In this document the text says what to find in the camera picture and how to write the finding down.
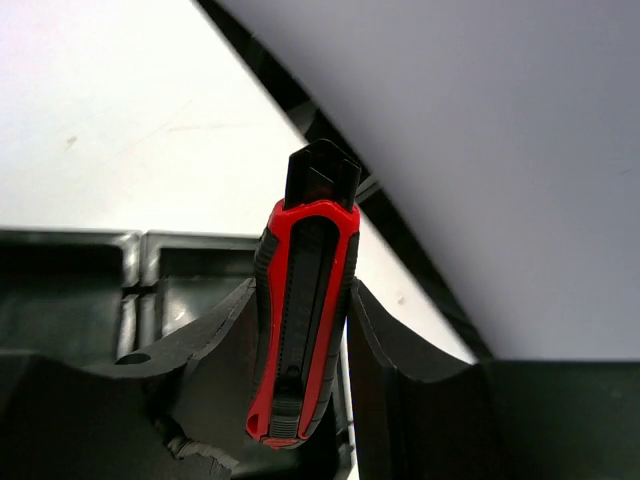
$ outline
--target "black plastic tray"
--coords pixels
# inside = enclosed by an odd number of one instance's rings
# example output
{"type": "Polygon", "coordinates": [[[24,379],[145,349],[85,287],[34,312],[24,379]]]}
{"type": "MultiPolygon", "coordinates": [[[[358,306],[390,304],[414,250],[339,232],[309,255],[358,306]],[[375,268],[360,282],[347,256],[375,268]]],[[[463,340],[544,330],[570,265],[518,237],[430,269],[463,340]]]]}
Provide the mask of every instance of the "black plastic tray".
{"type": "MultiPolygon", "coordinates": [[[[202,316],[250,277],[257,241],[0,231],[0,349],[35,350],[75,366],[114,362],[202,316]]],[[[274,451],[247,438],[233,478],[346,478],[342,378],[309,441],[274,451]]]]}

